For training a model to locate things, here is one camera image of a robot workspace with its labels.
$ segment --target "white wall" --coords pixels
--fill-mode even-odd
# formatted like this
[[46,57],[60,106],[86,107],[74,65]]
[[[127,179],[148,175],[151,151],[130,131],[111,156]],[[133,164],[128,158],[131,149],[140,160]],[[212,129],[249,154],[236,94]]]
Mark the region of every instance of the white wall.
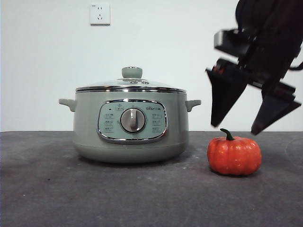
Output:
[[[98,2],[1,1],[1,131],[72,130],[73,113],[58,99],[74,98],[76,87],[119,78],[129,65],[143,68],[146,79],[186,89],[188,99],[202,99],[189,113],[190,130],[218,130],[210,125],[204,70],[227,57],[213,50],[213,35],[236,27],[238,1],[108,0],[111,26],[90,26],[89,5]],[[296,86],[301,102],[302,74],[284,80]],[[247,87],[220,126],[250,131],[260,104],[260,91]],[[303,107],[268,130],[302,131],[302,116]]]

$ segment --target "brand logo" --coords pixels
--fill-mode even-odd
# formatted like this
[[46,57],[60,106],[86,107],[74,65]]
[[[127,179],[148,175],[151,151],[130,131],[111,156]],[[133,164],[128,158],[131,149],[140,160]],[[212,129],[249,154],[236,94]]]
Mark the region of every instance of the brand logo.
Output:
[[146,110],[161,110],[160,107],[151,107],[151,106],[148,106],[146,107]]

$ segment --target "lid handle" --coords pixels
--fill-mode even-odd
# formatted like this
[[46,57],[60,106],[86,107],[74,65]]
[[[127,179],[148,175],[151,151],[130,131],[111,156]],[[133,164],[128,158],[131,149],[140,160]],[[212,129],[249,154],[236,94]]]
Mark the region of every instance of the lid handle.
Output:
[[123,78],[140,79],[142,77],[142,69],[136,66],[122,68],[122,76]]

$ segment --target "control panel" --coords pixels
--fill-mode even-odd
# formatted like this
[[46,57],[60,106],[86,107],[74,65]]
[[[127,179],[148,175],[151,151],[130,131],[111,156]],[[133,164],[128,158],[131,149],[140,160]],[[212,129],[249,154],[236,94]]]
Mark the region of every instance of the control panel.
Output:
[[165,134],[167,127],[165,107],[157,101],[109,100],[100,108],[98,132],[110,142],[153,142]]

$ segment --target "button label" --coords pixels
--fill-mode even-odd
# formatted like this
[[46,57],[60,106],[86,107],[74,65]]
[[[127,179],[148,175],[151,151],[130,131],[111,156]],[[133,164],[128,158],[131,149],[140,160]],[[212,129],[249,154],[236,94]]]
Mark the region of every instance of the button label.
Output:
[[113,126],[114,121],[105,121],[105,126]]
[[161,114],[160,114],[160,113],[156,113],[156,114],[153,113],[153,114],[152,114],[152,118],[153,118],[153,119],[160,119],[160,118],[161,118]]
[[161,121],[160,120],[152,121],[152,125],[154,125],[154,126],[160,126],[161,125]]
[[122,106],[121,104],[118,104],[118,105],[116,106],[116,110],[117,110],[117,111],[123,111],[124,108],[123,108],[123,106]]
[[114,118],[114,115],[111,113],[106,113],[105,114],[105,119],[113,119]]
[[107,133],[113,133],[114,132],[114,128],[113,127],[106,127],[105,128],[105,132],[107,132]]
[[152,132],[161,132],[159,127],[153,127]]

